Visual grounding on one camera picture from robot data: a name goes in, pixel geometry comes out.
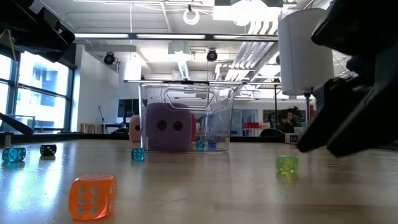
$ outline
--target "orange die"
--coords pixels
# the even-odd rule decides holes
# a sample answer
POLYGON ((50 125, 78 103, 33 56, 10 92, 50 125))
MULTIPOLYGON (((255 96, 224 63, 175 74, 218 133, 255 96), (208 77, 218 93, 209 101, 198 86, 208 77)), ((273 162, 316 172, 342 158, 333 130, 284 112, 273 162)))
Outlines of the orange die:
POLYGON ((92 175, 77 178, 70 187, 69 213, 73 218, 92 220, 113 211, 116 203, 116 178, 92 175))

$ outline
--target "clear plastic bin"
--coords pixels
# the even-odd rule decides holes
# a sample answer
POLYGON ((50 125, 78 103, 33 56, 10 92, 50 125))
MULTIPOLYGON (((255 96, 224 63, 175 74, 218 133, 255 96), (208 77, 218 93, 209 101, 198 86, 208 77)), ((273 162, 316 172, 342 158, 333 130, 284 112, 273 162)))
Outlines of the clear plastic bin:
POLYGON ((141 145, 147 151, 227 151, 234 89, 139 85, 141 145))

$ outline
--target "black die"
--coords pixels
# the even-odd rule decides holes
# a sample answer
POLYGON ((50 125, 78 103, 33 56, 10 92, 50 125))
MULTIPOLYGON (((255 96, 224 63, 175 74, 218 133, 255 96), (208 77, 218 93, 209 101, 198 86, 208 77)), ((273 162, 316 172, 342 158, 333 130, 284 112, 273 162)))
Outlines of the black die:
POLYGON ((57 145, 42 145, 40 146, 40 154, 42 156, 52 156, 57 152, 57 145))

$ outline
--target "large pink die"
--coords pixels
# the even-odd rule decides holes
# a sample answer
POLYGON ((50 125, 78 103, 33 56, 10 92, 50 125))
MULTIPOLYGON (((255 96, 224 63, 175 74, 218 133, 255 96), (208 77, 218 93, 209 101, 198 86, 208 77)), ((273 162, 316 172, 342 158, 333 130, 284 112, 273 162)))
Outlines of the large pink die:
POLYGON ((139 125, 139 115, 133 115, 130 119, 129 137, 131 142, 141 141, 141 127, 139 125))
POLYGON ((146 109, 146 137, 150 151, 184 151, 191 147, 192 114, 181 103, 150 103, 146 109))

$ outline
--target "blue die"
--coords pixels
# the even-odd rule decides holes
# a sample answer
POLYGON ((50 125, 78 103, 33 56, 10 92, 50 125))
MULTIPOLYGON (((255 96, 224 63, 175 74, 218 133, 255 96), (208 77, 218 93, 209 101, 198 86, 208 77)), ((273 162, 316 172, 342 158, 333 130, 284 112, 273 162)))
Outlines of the blue die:
POLYGON ((216 149, 217 148, 217 141, 209 140, 209 149, 216 149))
POLYGON ((133 161, 144 160, 144 148, 133 148, 131 151, 131 159, 133 161))
POLYGON ((197 149, 205 149, 205 142, 204 141, 198 140, 198 141, 196 141, 195 144, 196 144, 197 149))
POLYGON ((25 159, 26 149, 24 147, 8 147, 2 151, 2 159, 6 162, 22 161, 25 159))

